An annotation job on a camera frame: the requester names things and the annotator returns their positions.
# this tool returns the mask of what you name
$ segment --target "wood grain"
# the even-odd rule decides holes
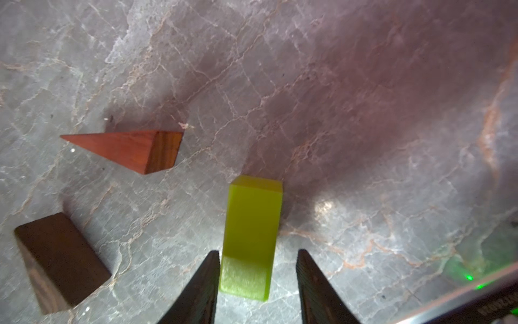
[[[298,251],[295,268],[303,324],[361,324],[306,250]]]
[[[62,213],[18,226],[15,237],[44,314],[76,306],[111,276]]]
[[[174,166],[182,136],[182,133],[177,132],[157,132],[149,153],[146,174]]]
[[[157,324],[213,324],[218,299],[220,256],[211,251]]]
[[[174,166],[183,133],[135,131],[61,135],[61,138],[140,174]]]

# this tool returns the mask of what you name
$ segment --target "gray marble countertop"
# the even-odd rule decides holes
[[[364,324],[518,260],[518,2],[0,2],[0,321],[150,323],[222,248],[228,184],[282,180],[270,298],[307,249]],[[184,130],[141,176],[61,134]],[[65,212],[111,270],[43,316],[12,231]]]

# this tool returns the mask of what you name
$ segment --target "translucent block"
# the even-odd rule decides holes
[[[220,291],[268,299],[281,205],[280,181],[241,175],[231,183]]]

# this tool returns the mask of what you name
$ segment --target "brown wooden block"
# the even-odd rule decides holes
[[[141,174],[174,166],[183,133],[135,131],[61,135],[71,143]]]
[[[111,276],[62,213],[18,226],[15,237],[43,314],[76,306]]]

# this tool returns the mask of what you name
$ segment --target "wooden triangular prism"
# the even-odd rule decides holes
[[[173,167],[183,133],[135,131],[61,138],[141,174]]]

